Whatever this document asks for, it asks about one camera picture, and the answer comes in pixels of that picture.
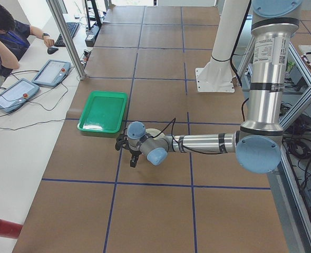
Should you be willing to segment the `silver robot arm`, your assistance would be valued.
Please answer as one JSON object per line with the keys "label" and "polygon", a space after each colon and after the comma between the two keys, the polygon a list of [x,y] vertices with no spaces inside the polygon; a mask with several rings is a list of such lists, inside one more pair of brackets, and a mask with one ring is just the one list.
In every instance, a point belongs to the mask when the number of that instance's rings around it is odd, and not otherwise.
{"label": "silver robot arm", "polygon": [[268,173],[281,160],[283,129],[279,112],[284,89],[290,38],[299,28],[301,1],[225,1],[211,59],[196,69],[199,92],[232,92],[230,60],[236,36],[249,9],[253,10],[253,67],[248,114],[240,129],[231,134],[152,136],[143,123],[129,124],[125,148],[135,167],[140,155],[155,166],[169,152],[208,155],[235,153],[239,164],[254,173]]}

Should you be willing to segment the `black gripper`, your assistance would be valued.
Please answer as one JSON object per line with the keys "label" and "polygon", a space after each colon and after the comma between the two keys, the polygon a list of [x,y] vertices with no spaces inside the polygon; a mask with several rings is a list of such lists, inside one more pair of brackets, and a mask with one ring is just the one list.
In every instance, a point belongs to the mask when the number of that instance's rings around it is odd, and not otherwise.
{"label": "black gripper", "polygon": [[131,146],[129,143],[125,145],[125,148],[131,153],[130,167],[136,167],[139,159],[139,155],[142,153],[134,146]]}

